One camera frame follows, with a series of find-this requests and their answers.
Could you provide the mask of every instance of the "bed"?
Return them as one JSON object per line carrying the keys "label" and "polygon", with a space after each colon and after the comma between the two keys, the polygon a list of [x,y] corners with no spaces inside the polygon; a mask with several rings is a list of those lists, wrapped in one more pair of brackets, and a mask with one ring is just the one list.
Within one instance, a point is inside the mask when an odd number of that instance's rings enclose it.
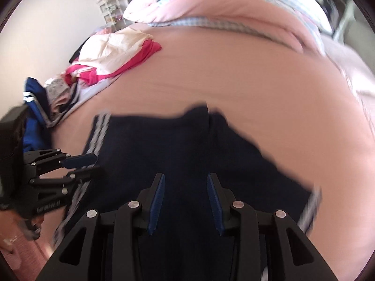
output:
{"label": "bed", "polygon": [[[309,189],[321,188],[309,237],[338,280],[355,280],[375,249],[375,139],[366,111],[314,34],[296,30],[290,38],[268,29],[270,39],[192,24],[154,24],[202,13],[192,8],[166,15],[165,9],[158,12],[160,4],[154,7],[159,0],[138,1],[129,6],[128,18],[153,26],[131,28],[152,35],[162,50],[66,117],[53,133],[54,147],[81,154],[94,116],[103,111],[170,117],[207,103],[285,174]],[[227,20],[231,7],[222,7],[215,18]],[[236,23],[262,29],[245,19]],[[282,21],[273,23],[280,27]]]}

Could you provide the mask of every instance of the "clothing item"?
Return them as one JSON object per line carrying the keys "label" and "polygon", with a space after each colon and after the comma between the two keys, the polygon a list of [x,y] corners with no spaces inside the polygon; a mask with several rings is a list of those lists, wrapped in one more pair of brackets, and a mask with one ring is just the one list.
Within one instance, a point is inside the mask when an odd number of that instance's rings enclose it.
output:
{"label": "clothing item", "polygon": [[26,119],[26,130],[23,138],[24,152],[52,148],[50,129],[57,125],[67,112],[74,107],[79,100],[78,84],[71,89],[71,95],[67,103],[59,107],[59,113],[52,117],[47,90],[34,78],[26,80],[24,101],[29,106],[29,115]]}
{"label": "clothing item", "polygon": [[46,90],[34,78],[26,80],[24,101],[29,106],[23,138],[24,152],[52,148],[52,137],[47,126],[51,110]]}
{"label": "clothing item", "polygon": [[156,53],[161,49],[161,46],[159,43],[152,41],[151,39],[145,40],[145,42],[142,44],[141,50],[134,56],[132,59],[130,59],[127,63],[122,65],[120,68],[115,70],[114,72],[110,74],[103,74],[98,75],[98,69],[94,67],[87,67],[86,65],[81,64],[75,64],[70,66],[66,71],[66,81],[71,83],[71,74],[73,72],[78,71],[79,74],[77,76],[79,79],[83,80],[87,85],[91,86],[94,84],[97,84],[100,80],[106,79],[106,78],[113,78],[127,70],[130,70],[137,65],[140,65],[144,61],[146,61],[151,55]]}
{"label": "clothing item", "polygon": [[27,241],[21,231],[13,242],[13,251],[0,249],[0,252],[19,281],[35,281],[47,262],[38,242]]}
{"label": "clothing item", "polygon": [[69,60],[69,63],[72,64],[74,61],[76,61],[77,58],[79,58],[79,54],[81,53],[81,49],[83,48],[83,46],[85,45],[85,43],[87,42],[87,40],[89,39],[90,37],[88,37],[82,44],[81,46],[74,52],[74,54],[72,55],[72,57],[70,58]]}
{"label": "clothing item", "polygon": [[332,33],[315,0],[132,0],[124,18],[156,26],[202,26],[250,33],[299,53],[307,49],[321,55],[325,52],[319,30]]}
{"label": "clothing item", "polygon": [[[165,194],[152,237],[141,237],[144,280],[229,280],[233,239],[215,229],[207,176],[256,210],[285,210],[306,231],[320,200],[281,174],[259,150],[206,106],[176,119],[99,115],[84,152],[98,155],[104,176],[80,185],[55,234],[57,245],[90,209],[118,209],[165,175]],[[263,266],[266,265],[262,241]]]}
{"label": "clothing item", "polygon": [[71,85],[75,78],[81,78],[93,85],[137,66],[161,50],[161,45],[151,39],[151,35],[130,27],[90,37],[81,49],[79,60],[66,70],[66,83]]}
{"label": "clothing item", "polygon": [[59,74],[48,79],[44,84],[51,108],[52,120],[62,112],[60,110],[61,106],[64,106],[71,98],[71,89],[64,78],[64,74]]}

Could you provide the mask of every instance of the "pile of clothes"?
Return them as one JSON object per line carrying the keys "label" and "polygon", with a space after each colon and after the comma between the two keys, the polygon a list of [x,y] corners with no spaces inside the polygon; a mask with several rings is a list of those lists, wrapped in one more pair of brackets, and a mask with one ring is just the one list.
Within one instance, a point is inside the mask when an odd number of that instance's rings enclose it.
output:
{"label": "pile of clothes", "polygon": [[28,78],[24,101],[29,117],[24,151],[52,148],[50,129],[88,99],[161,50],[152,35],[127,27],[116,33],[99,32],[85,41],[72,57],[72,64],[42,87]]}

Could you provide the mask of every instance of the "fabric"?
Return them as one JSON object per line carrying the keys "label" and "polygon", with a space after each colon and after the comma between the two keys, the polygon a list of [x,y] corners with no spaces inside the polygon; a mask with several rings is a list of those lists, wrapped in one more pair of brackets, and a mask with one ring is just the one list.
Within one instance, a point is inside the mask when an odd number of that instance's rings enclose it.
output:
{"label": "fabric", "polygon": [[344,31],[344,43],[352,47],[375,73],[375,34],[368,23],[353,20]]}
{"label": "fabric", "polygon": [[102,90],[110,86],[115,82],[121,75],[117,75],[112,78],[102,79],[97,84],[87,85],[84,81],[78,81],[73,84],[76,87],[75,99],[70,104],[64,106],[64,111],[60,114],[61,118],[59,122],[64,121],[70,114],[81,107],[85,102],[100,93]]}
{"label": "fabric", "polygon": [[[296,222],[305,220],[305,231],[316,214],[319,190],[314,195],[278,172],[220,113],[209,114],[205,106],[175,119],[101,115],[85,152],[95,143],[101,143],[98,164],[106,175],[86,193],[76,191],[84,195],[65,231],[90,208],[108,212],[136,199],[162,172],[166,191],[157,230],[139,243],[145,280],[229,279],[233,239],[220,238],[215,229],[206,184],[210,172],[256,210],[283,209]],[[313,210],[304,211],[309,199]],[[265,254],[262,259],[264,268]]]}
{"label": "fabric", "polygon": [[322,36],[328,57],[350,80],[356,93],[375,97],[375,77],[358,53],[351,47]]}
{"label": "fabric", "polygon": [[65,81],[70,85],[77,77],[93,85],[115,77],[161,50],[151,39],[151,35],[129,27],[116,33],[94,35],[82,47],[78,61],[66,70]]}
{"label": "fabric", "polygon": [[[230,27],[229,21],[232,25],[245,25],[258,35],[299,52],[302,45],[322,55],[324,46],[319,29],[332,33],[327,16],[314,0],[133,0],[124,17],[156,26],[190,25],[190,18],[204,17],[209,21],[219,21],[220,29]],[[207,27],[207,22],[200,26]],[[291,37],[294,37],[292,43],[287,40]]]}
{"label": "fabric", "polygon": [[[112,33],[112,27],[100,27],[100,28],[97,28],[94,33],[91,35],[106,35],[108,33]],[[89,38],[87,38],[81,45],[80,47],[74,52],[74,54],[72,55],[72,57],[70,58],[69,60],[69,63],[72,64],[74,61],[76,61],[77,58],[79,58],[79,54],[81,53],[81,49],[82,47],[84,46],[84,44],[87,42]]]}
{"label": "fabric", "polygon": [[132,57],[132,59],[130,59],[127,63],[123,64],[120,68],[118,68],[114,72],[110,74],[99,75],[98,72],[100,69],[94,68],[94,67],[87,67],[86,65],[77,63],[75,65],[72,65],[66,70],[66,77],[67,77],[66,80],[71,81],[71,74],[79,71],[79,74],[78,74],[79,79],[83,80],[85,84],[91,86],[91,85],[97,84],[100,80],[103,80],[106,78],[113,78],[127,70],[130,70],[136,67],[137,65],[140,65],[141,63],[146,61],[149,57],[151,57],[154,53],[156,53],[159,50],[161,50],[161,46],[159,43],[156,43],[152,41],[151,39],[147,39],[142,44],[141,50],[137,52],[136,55]]}
{"label": "fabric", "polygon": [[49,103],[46,90],[34,78],[26,80],[24,100],[29,106],[23,138],[24,152],[52,148],[49,122]]}
{"label": "fabric", "polygon": [[23,138],[24,152],[52,149],[51,128],[56,126],[63,116],[72,108],[79,100],[79,92],[75,83],[70,88],[69,98],[60,105],[58,113],[51,111],[53,103],[51,98],[55,98],[53,88],[43,88],[34,78],[26,80],[24,101],[29,106],[29,114],[26,119],[26,130]]}
{"label": "fabric", "polygon": [[176,117],[207,102],[279,170],[303,187],[322,188],[309,238],[339,281],[355,280],[375,249],[375,141],[335,64],[244,33],[132,28],[152,34],[163,49],[65,119],[54,146],[81,154],[102,111]]}
{"label": "fabric", "polygon": [[13,245],[12,252],[3,249],[0,249],[0,252],[19,281],[35,281],[46,264],[46,259],[38,248],[37,243],[27,241],[18,230],[18,236]]}
{"label": "fabric", "polygon": [[44,84],[51,108],[52,120],[61,112],[60,107],[65,105],[71,98],[71,89],[65,82],[64,78],[64,74],[59,74],[48,79]]}

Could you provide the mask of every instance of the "pink blanket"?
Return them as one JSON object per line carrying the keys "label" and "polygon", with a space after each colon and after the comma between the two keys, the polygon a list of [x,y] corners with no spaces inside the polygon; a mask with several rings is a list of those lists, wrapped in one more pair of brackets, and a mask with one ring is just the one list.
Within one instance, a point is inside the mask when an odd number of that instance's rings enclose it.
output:
{"label": "pink blanket", "polygon": [[375,141],[336,66],[243,33],[133,28],[163,50],[70,115],[54,146],[80,154],[101,111],[174,116],[207,102],[284,172],[322,188],[310,238],[339,281],[353,281],[375,249]]}
{"label": "pink blanket", "polygon": [[197,26],[229,29],[237,24],[237,31],[250,30],[297,52],[308,48],[323,55],[319,29],[331,32],[314,0],[133,0],[124,17],[153,26],[191,25],[192,18]]}

